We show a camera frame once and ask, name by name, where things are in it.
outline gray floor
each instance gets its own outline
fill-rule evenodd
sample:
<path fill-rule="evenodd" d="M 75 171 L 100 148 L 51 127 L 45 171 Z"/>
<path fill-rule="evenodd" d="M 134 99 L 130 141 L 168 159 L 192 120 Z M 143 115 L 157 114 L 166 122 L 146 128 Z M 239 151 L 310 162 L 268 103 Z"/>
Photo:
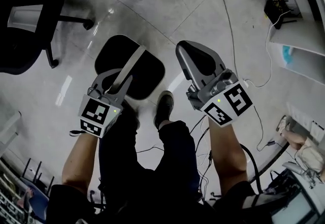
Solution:
<path fill-rule="evenodd" d="M 239 75 L 251 79 L 256 85 L 266 82 L 270 74 L 270 61 L 265 49 L 270 22 L 263 12 L 265 1 L 226 0 L 234 31 Z M 26 73 L 0 76 L 4 97 L 22 113 L 20 136 L 12 143 L 12 152 L 8 151 L 8 154 L 15 154 L 21 165 L 29 157 L 34 162 L 42 161 L 44 168 L 56 177 L 57 183 L 76 141 L 76 138 L 69 137 L 69 131 L 78 129 L 77 113 L 82 96 L 96 77 L 94 61 L 111 36 L 123 34 L 132 38 L 146 46 L 166 67 L 166 75 L 155 92 L 145 101 L 132 102 L 139 110 L 141 121 L 136 144 L 138 151 L 153 145 L 162 147 L 152 124 L 155 103 L 162 90 L 174 90 L 172 120 L 183 120 L 192 128 L 202 116 L 186 100 L 188 83 L 181 81 L 181 69 L 175 55 L 175 45 L 179 41 L 197 41 L 212 48 L 228 68 L 234 69 L 231 33 L 222 0 L 66 0 L 63 13 L 95 17 L 96 25 L 86 31 L 81 24 L 58 24 L 52 41 L 54 57 L 60 59 L 56 69 L 50 69 L 43 52 Z M 271 139 L 283 142 L 275 133 L 275 127 L 286 113 L 286 97 L 293 84 L 308 85 L 309 80 L 274 65 L 273 77 L 267 86 L 249 88 L 263 122 L 264 139 L 260 148 Z M 206 127 L 205 121 L 193 132 L 196 142 Z M 257 152 L 262 130 L 254 109 L 241 117 L 234 128 L 240 142 L 252 151 L 259 165 L 279 149 L 273 146 Z M 209 148 L 208 134 L 205 139 L 198 150 L 201 172 L 208 165 L 205 156 Z M 140 153 L 138 159 L 143 166 L 154 169 L 161 156 L 160 150 L 153 149 Z M 252 165 L 248 165 L 252 176 Z M 213 167 L 207 176 L 210 181 L 207 194 L 212 191 L 218 194 L 218 178 Z M 91 188 L 98 186 L 98 177 L 96 162 Z"/>

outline caster wheel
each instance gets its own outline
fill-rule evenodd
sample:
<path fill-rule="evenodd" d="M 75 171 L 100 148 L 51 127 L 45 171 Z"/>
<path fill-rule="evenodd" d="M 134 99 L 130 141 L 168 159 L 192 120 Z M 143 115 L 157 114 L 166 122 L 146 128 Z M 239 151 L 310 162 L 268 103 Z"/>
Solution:
<path fill-rule="evenodd" d="M 94 22 L 90 19 L 88 19 L 86 22 L 83 23 L 83 27 L 86 29 L 86 30 L 89 30 L 93 27 L 94 25 Z"/>
<path fill-rule="evenodd" d="M 54 69 L 54 68 L 56 68 L 58 65 L 59 65 L 59 61 L 58 61 L 57 59 L 55 59 L 55 60 L 52 62 L 51 68 Z"/>

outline white marker cube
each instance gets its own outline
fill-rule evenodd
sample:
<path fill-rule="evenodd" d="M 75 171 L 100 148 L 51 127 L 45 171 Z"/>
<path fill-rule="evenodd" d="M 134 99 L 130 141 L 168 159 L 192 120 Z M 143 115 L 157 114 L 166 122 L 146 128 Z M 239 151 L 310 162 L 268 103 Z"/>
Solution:
<path fill-rule="evenodd" d="M 78 113 L 80 128 L 102 138 L 115 123 L 120 111 L 119 108 L 84 95 Z"/>
<path fill-rule="evenodd" d="M 201 111 L 220 127 L 229 125 L 253 104 L 245 89 L 245 84 L 238 81 L 211 98 Z"/>

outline black pants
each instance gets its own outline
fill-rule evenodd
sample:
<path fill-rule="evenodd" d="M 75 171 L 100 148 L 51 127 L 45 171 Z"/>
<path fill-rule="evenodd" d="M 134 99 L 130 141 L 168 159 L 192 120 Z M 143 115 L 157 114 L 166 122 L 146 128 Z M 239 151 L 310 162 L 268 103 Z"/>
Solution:
<path fill-rule="evenodd" d="M 144 169 L 137 161 L 136 123 L 124 113 L 100 139 L 100 190 L 107 208 L 117 211 L 131 198 L 156 193 L 182 194 L 197 199 L 200 177 L 197 170 L 194 140 L 182 121 L 163 126 L 159 137 L 164 155 L 155 171 Z"/>

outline black shirt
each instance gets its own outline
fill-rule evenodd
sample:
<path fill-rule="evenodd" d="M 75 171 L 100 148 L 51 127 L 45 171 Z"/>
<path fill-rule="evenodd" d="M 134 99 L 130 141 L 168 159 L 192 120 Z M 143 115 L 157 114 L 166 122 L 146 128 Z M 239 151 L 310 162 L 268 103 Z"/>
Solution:
<path fill-rule="evenodd" d="M 236 212 L 240 212 L 243 199 L 253 194 L 254 191 L 248 182 L 237 183 L 218 201 L 217 209 L 214 210 L 208 205 L 157 191 L 129 200 L 116 214 L 111 214 L 109 209 L 106 209 L 95 215 L 91 203 L 79 190 L 66 185 L 54 185 L 47 208 L 46 223 L 75 224 L 79 219 L 88 224 L 127 221 L 165 222 L 177 219 L 191 221 L 214 219 L 220 222 L 222 216 L 227 216 L 225 222 L 229 222 L 229 217 L 234 217 Z"/>

